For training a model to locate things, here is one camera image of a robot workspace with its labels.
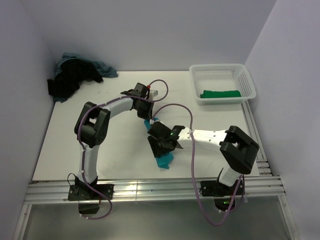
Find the teal t-shirt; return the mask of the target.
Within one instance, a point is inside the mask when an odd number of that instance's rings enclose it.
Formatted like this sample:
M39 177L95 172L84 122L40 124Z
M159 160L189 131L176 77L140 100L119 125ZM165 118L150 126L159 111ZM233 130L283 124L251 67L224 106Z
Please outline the teal t-shirt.
M148 136L147 140L151 147L152 154L155 158L156 164L159 168L168 170L170 168L170 163L173 161L174 156L171 152L160 153L156 150L156 140L152 136Z

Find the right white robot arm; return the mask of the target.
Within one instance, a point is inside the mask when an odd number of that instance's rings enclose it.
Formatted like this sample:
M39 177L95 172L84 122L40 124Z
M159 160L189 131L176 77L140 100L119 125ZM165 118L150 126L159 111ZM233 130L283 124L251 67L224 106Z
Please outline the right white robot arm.
M148 142L154 157L159 160L175 149L198 146L203 150L220 152L227 162L217 180L200 182L200 194L203 197L230 196L236 190L237 181L242 184L241 176L252 172L260 146L237 126L227 130L191 130L182 125L172 129L160 121L148 128Z

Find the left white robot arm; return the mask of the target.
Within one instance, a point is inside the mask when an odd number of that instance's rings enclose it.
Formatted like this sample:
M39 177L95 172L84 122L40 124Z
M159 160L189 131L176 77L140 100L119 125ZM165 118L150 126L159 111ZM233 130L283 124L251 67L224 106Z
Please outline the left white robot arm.
M99 147L107 136L110 119L123 112L136 110L139 118L149 120L152 117L153 98L149 85L137 83L135 88L121 92L117 98L107 103L85 103L74 127L80 144L81 159L74 185L70 187L70 198L93 200L108 189L97 185L97 161Z

